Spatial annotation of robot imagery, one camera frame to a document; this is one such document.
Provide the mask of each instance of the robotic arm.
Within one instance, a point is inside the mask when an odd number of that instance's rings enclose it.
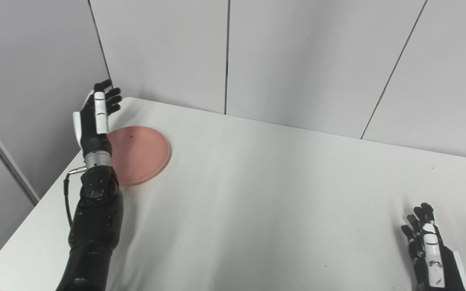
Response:
[[[407,216],[413,229],[407,225],[401,228],[409,243],[409,256],[418,282],[415,291],[466,291],[466,275],[459,253],[444,244],[434,222],[432,206],[424,202],[413,212]]]
[[[74,113],[85,173],[81,177],[80,200],[70,221],[70,257],[57,291],[104,291],[111,254],[120,239],[123,197],[110,162],[107,116],[120,110],[122,97],[119,88],[105,93],[111,85],[110,80],[96,83],[83,109]]]

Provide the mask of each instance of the cable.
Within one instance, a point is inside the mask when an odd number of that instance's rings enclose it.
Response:
[[[85,172],[86,169],[87,168],[85,166],[72,169],[66,174],[66,177],[64,178],[64,204],[66,206],[66,215],[68,217],[68,223],[70,224],[70,227],[73,224],[73,219],[71,217],[71,210],[70,210],[70,197],[69,197],[69,195],[70,195],[70,175],[83,173],[83,172]]]
[[[64,204],[66,205],[66,214],[68,216],[68,223],[70,223],[70,227],[73,223],[71,218],[71,211],[70,211],[70,198],[68,195],[70,194],[70,172],[66,174],[66,178],[64,179]]]

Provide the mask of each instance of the pink plate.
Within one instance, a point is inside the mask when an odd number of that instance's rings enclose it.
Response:
[[[140,184],[154,177],[167,164],[170,144],[150,127],[124,127],[108,134],[111,164],[123,186]]]

